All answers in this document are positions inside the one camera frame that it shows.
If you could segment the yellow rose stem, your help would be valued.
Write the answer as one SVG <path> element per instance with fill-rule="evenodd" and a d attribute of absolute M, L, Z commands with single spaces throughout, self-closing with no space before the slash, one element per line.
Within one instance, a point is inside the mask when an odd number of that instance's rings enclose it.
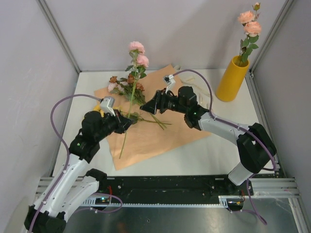
<path fill-rule="evenodd" d="M 119 110 L 119 108 L 112 108 L 113 112 L 114 112 L 114 115 L 121 115 L 121 111 Z M 93 111 L 95 112 L 99 112 L 101 114 L 102 117 L 104 117 L 105 115 L 105 111 L 104 109 L 99 105 L 97 104 L 94 108 L 93 108 Z"/>

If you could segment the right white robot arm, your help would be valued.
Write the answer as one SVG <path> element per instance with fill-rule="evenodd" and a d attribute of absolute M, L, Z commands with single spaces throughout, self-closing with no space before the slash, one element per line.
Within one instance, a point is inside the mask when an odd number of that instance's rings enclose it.
<path fill-rule="evenodd" d="M 140 109 L 153 115 L 167 110 L 184 114 L 189 128 L 213 133 L 237 146 L 240 162 L 224 178 L 220 188 L 230 195 L 237 194 L 245 181 L 274 161 L 276 147 L 261 124 L 248 126 L 219 118 L 198 103 L 190 86 L 179 88 L 177 95 L 168 88 L 158 90 Z"/>

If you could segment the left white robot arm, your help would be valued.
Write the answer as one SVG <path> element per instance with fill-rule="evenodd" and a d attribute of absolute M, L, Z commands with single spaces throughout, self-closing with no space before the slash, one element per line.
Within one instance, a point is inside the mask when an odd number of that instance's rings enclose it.
<path fill-rule="evenodd" d="M 30 233 L 62 233 L 85 199 L 107 190 L 107 174 L 95 168 L 89 170 L 74 189 L 72 186 L 99 151 L 100 142 L 112 133 L 125 133 L 132 124 L 131 119 L 116 109 L 103 115 L 97 111 L 85 114 L 62 169 L 29 207 L 24 226 Z"/>

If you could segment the peach pink rose stem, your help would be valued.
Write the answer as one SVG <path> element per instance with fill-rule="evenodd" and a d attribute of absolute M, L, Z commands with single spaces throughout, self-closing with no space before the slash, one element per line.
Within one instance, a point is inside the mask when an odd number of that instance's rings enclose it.
<path fill-rule="evenodd" d="M 240 13 L 238 16 L 238 22 L 243 26 L 245 34 L 245 39 L 240 41 L 240 53 L 236 62 L 236 65 L 239 67 L 246 66 L 248 57 L 252 51 L 259 48 L 256 42 L 258 41 L 262 31 L 262 27 L 258 22 L 260 8 L 261 3 L 256 2 L 252 6 L 252 10 Z"/>

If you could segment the artificial flower bouquet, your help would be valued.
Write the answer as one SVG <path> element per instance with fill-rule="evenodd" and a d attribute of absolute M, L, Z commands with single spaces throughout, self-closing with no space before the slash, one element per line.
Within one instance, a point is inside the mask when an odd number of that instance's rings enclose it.
<path fill-rule="evenodd" d="M 108 92 L 111 94 L 117 94 L 119 96 L 123 96 L 126 98 L 127 101 L 130 102 L 132 106 L 142 106 L 146 103 L 145 95 L 144 95 L 144 87 L 141 83 L 135 83 L 135 77 L 130 73 L 128 74 L 127 78 L 118 78 L 117 76 L 112 76 L 109 80 L 108 85 Z M 139 121 L 155 123 L 161 129 L 167 128 L 167 125 L 170 123 L 161 122 L 157 119 L 154 115 L 151 115 L 153 120 L 147 120 L 142 117 L 140 113 L 137 111 L 128 110 L 127 112 L 119 110 L 123 116 L 127 116 L 128 118 L 132 119 L 134 124 L 138 123 Z"/>

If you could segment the green and peach wrapping paper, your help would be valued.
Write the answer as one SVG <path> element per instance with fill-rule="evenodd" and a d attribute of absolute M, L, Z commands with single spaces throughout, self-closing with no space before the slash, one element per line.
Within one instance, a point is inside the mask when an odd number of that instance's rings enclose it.
<path fill-rule="evenodd" d="M 145 101 L 149 101 L 157 90 L 163 89 L 166 84 L 163 77 L 175 73 L 172 65 L 149 73 L 139 80 L 145 89 Z M 108 92 L 108 87 L 94 92 L 98 98 L 111 95 L 115 99 L 115 108 L 122 111 L 129 109 L 129 101 L 125 97 Z M 144 119 L 153 120 L 150 113 L 141 111 L 140 106 L 134 105 L 132 111 L 137 111 Z M 138 162 L 171 151 L 180 146 L 211 136 L 210 132 L 190 129 L 184 122 L 183 114 L 166 111 L 154 115 L 164 123 L 170 123 L 164 130 L 155 123 L 139 121 L 133 124 L 127 134 L 112 134 L 107 138 L 112 154 L 114 167 L 121 170 Z"/>

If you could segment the cream printed ribbon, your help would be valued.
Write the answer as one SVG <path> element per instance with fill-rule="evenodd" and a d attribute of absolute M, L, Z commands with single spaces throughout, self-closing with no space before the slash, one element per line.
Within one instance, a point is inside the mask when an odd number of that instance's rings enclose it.
<path fill-rule="evenodd" d="M 210 100 L 213 97 L 213 92 L 208 88 L 205 82 L 205 77 L 201 77 L 195 72 L 185 71 L 178 74 L 181 83 L 184 86 L 191 86 L 198 97 L 198 103 L 204 108 L 210 107 Z"/>

